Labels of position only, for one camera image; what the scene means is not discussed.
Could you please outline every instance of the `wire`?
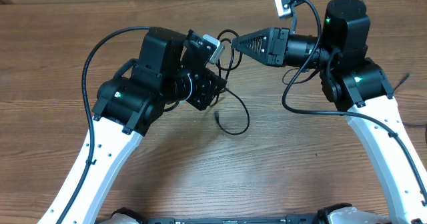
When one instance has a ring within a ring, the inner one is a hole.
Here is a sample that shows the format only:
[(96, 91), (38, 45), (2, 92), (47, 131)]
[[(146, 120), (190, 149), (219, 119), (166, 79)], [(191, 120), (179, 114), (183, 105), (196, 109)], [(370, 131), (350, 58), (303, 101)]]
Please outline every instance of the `wire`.
[(175, 102), (172, 106), (165, 108), (163, 112), (173, 111), (179, 105), (179, 101)]
[(113, 79), (120, 79), (121, 76), (125, 75), (126, 71), (129, 71), (131, 67), (138, 62), (138, 59), (130, 59), (126, 61), (114, 74)]
[(306, 3), (310, 9), (312, 10), (314, 17), (316, 18), (316, 24), (317, 24), (317, 28), (318, 28), (318, 39), (316, 41), (316, 44), (314, 45), (314, 48), (310, 54), (310, 56), (307, 58), (306, 62), (300, 67), (300, 69), (297, 71), (297, 73), (294, 75), (294, 77), (292, 77), (291, 81), (289, 82), (289, 85), (286, 87), (283, 96), (282, 96), (282, 105), (285, 107), (285, 109), (287, 109), (288, 111), (291, 111), (293, 113), (298, 113), (298, 114), (307, 114), (307, 115), (341, 115), (341, 116), (350, 116), (350, 117), (359, 117), (359, 118), (363, 118), (366, 120), (369, 120), (375, 124), (377, 124), (378, 126), (381, 126), (383, 129), (385, 129), (390, 137), (395, 138), (396, 142), (399, 144), (400, 148), (403, 150), (409, 166), (412, 169), (412, 172), (414, 173), (415, 179), (421, 189), (421, 194), (423, 195), (423, 206), (427, 206), (427, 190), (421, 180), (420, 174), (415, 166), (414, 160), (411, 158), (410, 153), (408, 151), (408, 149), (406, 148), (405, 144), (402, 142), (402, 140), (399, 138), (398, 134), (395, 133), (393, 130), (391, 130), (391, 128), (389, 128), (387, 125), (383, 124), (382, 122), (380, 122), (379, 120), (369, 117), (367, 115), (363, 115), (360, 113), (353, 113), (353, 112), (348, 112), (348, 111), (309, 111), (309, 110), (299, 110), (299, 109), (294, 109), (290, 106), (288, 106), (288, 104), (286, 104), (286, 96), (289, 93), (289, 90), (291, 88), (291, 86), (295, 83), (296, 79), (298, 78), (298, 76), (301, 74), (301, 72), (306, 68), (306, 66), (308, 65), (308, 62), (310, 61), (310, 59), (313, 57), (314, 53), (316, 52), (316, 49), (319, 46), (320, 43), (320, 39), (322, 36), (322, 24), (320, 23), (320, 17), (319, 17), (319, 13), (317, 12), (316, 8), (314, 7), (314, 4), (309, 1), (309, 0), (300, 0), (304, 3)]
[[(396, 91), (406, 80), (408, 80), (408, 78), (411, 76), (411, 73), (407, 73), (402, 80), (400, 80), (399, 84), (397, 84), (397, 86), (395, 86), (394, 90)], [(426, 128), (426, 131), (424, 132), (424, 137), (426, 139), (426, 143), (427, 143), (427, 123), (423, 123), (423, 124), (417, 124), (417, 123), (407, 123), (407, 122), (402, 122), (403, 125), (407, 126), (407, 127), (413, 127), (413, 128)]]
[[(239, 37), (239, 34), (238, 33), (236, 33), (235, 31), (233, 31), (233, 30), (231, 30), (231, 29), (225, 29), (225, 30), (223, 30), (220, 34), (218, 34), (218, 37), (217, 37), (217, 39), (218, 40), (220, 40), (220, 38), (221, 38), (221, 36), (223, 35), (223, 34), (225, 34), (225, 33), (231, 33), (231, 34), (233, 34), (233, 35), (235, 35), (236, 37)], [(224, 41), (227, 41), (229, 44), (230, 44), (230, 46), (231, 46), (231, 44), (232, 44), (232, 40), (230, 40), (229, 38), (223, 38), (223, 39), (221, 39), (220, 40), (221, 42), (224, 42)], [(237, 69), (238, 67), (239, 67), (239, 65), (240, 65), (240, 63), (242, 62), (242, 57), (243, 57), (243, 53), (241, 52), (240, 53), (240, 56), (239, 56), (239, 59), (238, 59), (238, 62), (236, 63), (236, 65), (233, 67), (233, 62), (234, 62), (234, 48), (233, 47), (231, 47), (232, 48), (232, 55), (231, 55), (231, 57), (230, 57), (230, 63), (229, 63), (229, 65), (228, 65), (228, 68), (223, 68), (223, 67), (221, 67), (221, 61), (220, 60), (218, 60), (218, 62), (216, 63), (216, 66), (217, 66), (217, 68), (218, 68), (218, 77), (221, 77), (221, 71), (226, 71), (226, 77), (225, 77), (225, 80), (226, 81), (228, 81), (228, 77), (230, 76), (230, 72), (231, 71), (233, 71), (233, 70), (235, 70), (235, 69)], [(209, 105), (210, 107), (214, 107), (217, 103), (218, 103), (218, 100), (219, 100), (219, 98), (220, 98), (220, 94), (222, 94), (222, 93), (225, 93), (225, 92), (229, 92), (230, 94), (232, 94), (237, 100), (239, 100), (239, 102), (242, 104), (242, 106), (243, 106), (243, 108), (245, 109), (245, 112), (246, 112), (246, 115), (248, 116), (248, 123), (247, 123), (247, 125), (246, 125), (246, 128), (243, 130), (243, 131), (240, 131), (240, 132), (238, 132), (238, 133), (231, 133), (231, 132), (229, 132), (229, 131), (227, 131), (227, 130), (225, 130), (222, 126), (221, 126), (221, 123), (220, 123), (220, 114), (219, 114), (219, 112), (218, 111), (215, 111), (215, 113), (214, 113), (214, 117), (215, 117), (215, 120), (216, 120), (216, 123), (218, 124), (218, 127), (220, 127), (220, 129), (222, 130), (222, 131), (224, 131), (225, 133), (227, 133), (227, 134), (229, 134), (229, 135), (241, 135), (241, 134), (243, 134), (243, 133), (245, 133), (247, 130), (248, 130), (248, 128), (249, 128), (249, 125), (250, 125), (250, 115), (249, 115), (249, 111), (248, 111), (248, 109), (246, 108), (246, 105), (245, 105), (245, 103), (236, 95), (236, 94), (234, 94), (234, 93), (232, 93), (228, 88), (226, 88), (226, 87), (224, 87), (222, 90), (219, 90), (218, 91), (218, 93), (216, 94), (216, 98), (215, 98), (215, 101), (211, 104), (211, 105)]]
[(331, 79), (331, 63), (334, 60), (334, 56), (339, 53), (340, 50), (338, 48), (334, 48), (331, 52), (331, 55), (328, 60), (328, 64), (326, 64), (326, 79), (329, 81)]
[(408, 80), (408, 78), (411, 76), (411, 73), (407, 73), (402, 80), (400, 80), (399, 84), (397, 84), (397, 86), (394, 87), (394, 90), (397, 90), (397, 88), (399, 88), (401, 86), (401, 84), (403, 84), (406, 80)]
[(220, 129), (223, 132), (225, 132), (227, 134), (230, 134), (230, 135), (241, 135), (241, 134), (245, 133), (248, 130), (249, 125), (250, 125), (250, 116), (249, 116), (248, 108), (246, 107), (245, 103), (240, 99), (240, 97), (238, 97), (236, 94), (232, 93), (227, 87), (224, 87), (224, 90), (227, 91), (228, 93), (232, 94), (242, 104), (242, 106), (243, 106), (243, 108), (245, 109), (245, 112), (246, 112), (246, 117), (248, 118), (248, 124), (246, 125), (246, 127), (245, 127), (245, 129), (243, 131), (240, 131), (238, 133), (231, 133), (231, 132), (225, 130), (221, 126), (221, 124), (220, 124), (220, 113), (218, 111), (215, 111), (215, 113), (214, 113), (215, 121), (216, 121), (216, 123), (218, 124), (218, 126), (220, 127)]
[[(299, 68), (292, 68), (292, 69), (289, 69), (288, 71), (286, 71), (285, 75), (283, 75), (283, 77), (282, 77), (282, 83), (283, 83), (284, 85), (289, 85), (289, 83), (286, 83), (286, 82), (285, 82), (285, 77), (286, 77), (286, 75), (287, 75), (289, 72), (291, 72), (291, 71), (293, 71), (293, 70), (298, 70), (298, 69), (299, 69)], [(319, 71), (318, 71), (318, 70), (315, 70), (315, 71), (313, 71), (313, 72), (312, 72), (312, 74), (310, 74), (310, 76), (308, 76), (307, 78), (305, 78), (305, 79), (304, 79), (304, 80), (302, 80), (302, 81), (296, 81), (294, 84), (306, 83), (307, 81), (309, 81), (309, 80), (313, 79), (313, 77), (315, 77), (318, 73), (319, 73)]]
[(92, 165), (92, 158), (93, 158), (93, 150), (95, 149), (95, 131), (93, 130), (93, 120), (92, 120), (92, 114), (91, 109), (89, 107), (89, 100), (87, 98), (87, 90), (86, 90), (86, 76), (87, 76), (87, 70), (89, 68), (89, 64), (91, 63), (91, 60), (93, 56), (95, 55), (96, 51), (108, 40), (110, 40), (112, 37), (115, 37), (116, 35), (128, 32), (128, 31), (136, 31), (136, 30), (148, 30), (149, 27), (128, 27), (125, 29), (121, 29), (119, 31), (115, 31), (108, 36), (104, 37), (91, 51), (89, 56), (86, 59), (85, 65), (83, 67), (83, 73), (81, 74), (81, 93), (83, 95), (83, 104), (85, 105), (85, 112), (87, 117), (87, 124), (89, 125), (89, 139), (90, 139), (90, 146), (89, 146), (89, 155), (87, 156), (86, 160), (86, 166), (83, 170), (83, 173), (81, 174), (79, 183), (77, 184), (77, 187), (75, 188), (73, 195), (71, 196), (70, 200), (68, 201), (67, 205), (65, 206), (62, 214), (59, 216), (57, 224), (62, 223), (65, 216), (67, 215), (68, 211), (70, 210), (71, 206), (73, 205), (75, 198), (80, 192), (81, 187), (83, 186), (83, 182), (86, 179), (87, 173), (89, 172), (89, 168)]

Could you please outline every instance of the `cylindrical motor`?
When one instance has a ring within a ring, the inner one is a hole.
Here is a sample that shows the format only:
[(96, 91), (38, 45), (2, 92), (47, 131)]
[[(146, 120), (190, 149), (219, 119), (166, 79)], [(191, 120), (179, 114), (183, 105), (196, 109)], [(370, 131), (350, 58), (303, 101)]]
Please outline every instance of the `cylindrical motor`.
[(332, 0), (326, 7), (322, 46), (337, 47), (346, 53), (363, 49), (370, 20), (361, 0)]
[[(301, 67), (312, 53), (316, 41), (317, 37), (290, 35), (286, 47), (285, 64), (293, 67)], [(326, 64), (329, 56), (329, 52), (318, 47), (313, 58), (310, 59), (307, 68), (318, 68)]]

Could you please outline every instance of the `wood grain surface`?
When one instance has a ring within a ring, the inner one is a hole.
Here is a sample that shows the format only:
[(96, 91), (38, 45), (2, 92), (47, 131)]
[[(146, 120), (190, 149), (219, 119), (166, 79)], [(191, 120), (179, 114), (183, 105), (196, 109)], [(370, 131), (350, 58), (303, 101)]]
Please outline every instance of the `wood grain surface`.
[[(312, 0), (323, 16), (329, 0)], [(371, 18), (368, 56), (393, 85), (404, 121), (427, 120), (427, 0), (364, 0)], [(298, 33), (316, 34), (308, 7), (298, 7)], [(288, 27), (272, 0), (146, 1), (60, 5), (0, 5), (0, 223), (36, 223), (55, 198), (81, 148), (87, 121), (81, 71), (107, 34), (136, 25), (193, 29), (217, 35)], [(88, 73), (98, 87), (137, 57), (144, 31), (107, 42)], [(226, 51), (224, 58), (230, 54)], [(286, 68), (244, 57), (229, 88), (247, 104), (251, 126), (230, 137), (246, 116), (231, 95), (213, 109), (188, 104), (165, 113), (120, 171), (100, 217), (128, 207), (146, 217), (263, 217), (307, 213), (339, 202), (387, 215), (381, 186), (354, 132), (341, 117), (312, 117), (280, 103)], [(334, 109), (320, 79), (296, 85), (291, 106)], [(407, 128), (424, 164), (424, 130)]]

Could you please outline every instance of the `green led light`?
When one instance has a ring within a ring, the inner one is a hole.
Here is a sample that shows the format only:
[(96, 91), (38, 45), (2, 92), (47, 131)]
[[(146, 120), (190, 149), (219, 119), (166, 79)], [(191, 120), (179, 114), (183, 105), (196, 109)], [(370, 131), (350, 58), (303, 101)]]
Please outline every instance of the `green led light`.
[(114, 97), (120, 98), (121, 97), (121, 93), (118, 92), (118, 91), (116, 91), (115, 94), (114, 94)]

